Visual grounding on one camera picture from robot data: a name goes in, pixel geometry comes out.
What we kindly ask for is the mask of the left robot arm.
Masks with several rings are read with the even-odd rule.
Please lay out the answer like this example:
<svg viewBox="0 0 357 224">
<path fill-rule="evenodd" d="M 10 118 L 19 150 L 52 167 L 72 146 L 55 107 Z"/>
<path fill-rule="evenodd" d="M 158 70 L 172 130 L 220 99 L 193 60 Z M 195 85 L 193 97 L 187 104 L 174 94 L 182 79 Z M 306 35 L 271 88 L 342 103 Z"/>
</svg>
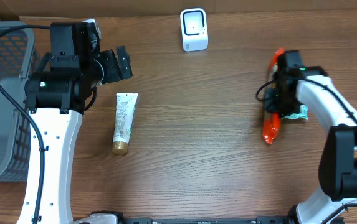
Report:
<svg viewBox="0 0 357 224">
<path fill-rule="evenodd" d="M 100 50 L 94 19 L 54 22 L 51 50 L 25 83 L 31 125 L 26 193 L 19 223 L 72 223 L 72 164 L 82 118 L 97 87 L 132 77 L 126 48 Z"/>
</svg>

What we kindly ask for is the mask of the white Pantene conditioner tube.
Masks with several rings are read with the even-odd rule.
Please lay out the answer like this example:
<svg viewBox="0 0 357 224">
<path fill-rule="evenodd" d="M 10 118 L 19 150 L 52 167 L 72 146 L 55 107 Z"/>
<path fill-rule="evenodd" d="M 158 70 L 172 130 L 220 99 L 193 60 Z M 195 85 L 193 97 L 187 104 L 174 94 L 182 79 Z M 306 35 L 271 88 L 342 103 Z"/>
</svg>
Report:
<svg viewBox="0 0 357 224">
<path fill-rule="evenodd" d="M 126 154 L 131 138 L 131 129 L 135 113 L 138 93 L 117 93 L 115 110 L 115 129 L 113 134 L 112 152 Z"/>
</svg>

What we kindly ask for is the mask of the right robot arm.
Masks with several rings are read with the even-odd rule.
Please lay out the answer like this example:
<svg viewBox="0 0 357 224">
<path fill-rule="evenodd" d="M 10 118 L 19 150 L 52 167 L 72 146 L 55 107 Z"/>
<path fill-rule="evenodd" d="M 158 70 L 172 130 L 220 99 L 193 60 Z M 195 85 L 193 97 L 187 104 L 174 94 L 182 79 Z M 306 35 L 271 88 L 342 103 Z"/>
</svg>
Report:
<svg viewBox="0 0 357 224">
<path fill-rule="evenodd" d="M 320 66 L 307 67 L 299 51 L 278 49 L 260 89 L 262 138 L 272 144 L 283 119 L 307 119 L 311 111 L 327 133 L 318 166 L 319 186 L 288 215 L 260 217 L 257 223 L 343 223 L 341 213 L 357 208 L 357 110 Z"/>
</svg>

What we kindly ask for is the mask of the red spaghetti packet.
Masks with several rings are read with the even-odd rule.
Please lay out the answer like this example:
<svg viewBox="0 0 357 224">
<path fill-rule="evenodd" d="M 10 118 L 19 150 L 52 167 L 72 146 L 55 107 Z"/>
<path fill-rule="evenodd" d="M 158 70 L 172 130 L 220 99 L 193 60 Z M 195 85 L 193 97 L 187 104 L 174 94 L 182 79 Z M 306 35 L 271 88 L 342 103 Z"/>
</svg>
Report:
<svg viewBox="0 0 357 224">
<path fill-rule="evenodd" d="M 278 70 L 278 57 L 285 52 L 284 48 L 279 48 L 270 62 L 267 70 L 267 80 L 274 79 L 274 73 Z M 264 89 L 264 124 L 262 129 L 262 137 L 267 144 L 272 144 L 273 140 L 278 136 L 281 126 L 280 114 L 277 112 L 274 105 L 274 97 L 278 92 L 275 89 L 276 83 L 268 84 Z"/>
</svg>

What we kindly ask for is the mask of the mint green wipes packet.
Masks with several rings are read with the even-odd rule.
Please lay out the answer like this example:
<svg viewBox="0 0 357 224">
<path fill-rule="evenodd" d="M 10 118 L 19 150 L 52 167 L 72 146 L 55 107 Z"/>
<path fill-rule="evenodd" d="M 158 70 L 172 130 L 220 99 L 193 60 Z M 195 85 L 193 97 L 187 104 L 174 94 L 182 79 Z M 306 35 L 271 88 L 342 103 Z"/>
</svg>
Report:
<svg viewBox="0 0 357 224">
<path fill-rule="evenodd" d="M 304 119 L 305 121 L 308 121 L 307 114 L 308 114 L 308 107 L 306 105 L 301 105 L 300 111 L 298 113 L 292 113 L 290 115 L 286 115 L 283 117 L 283 119 L 291 119 L 291 120 Z"/>
</svg>

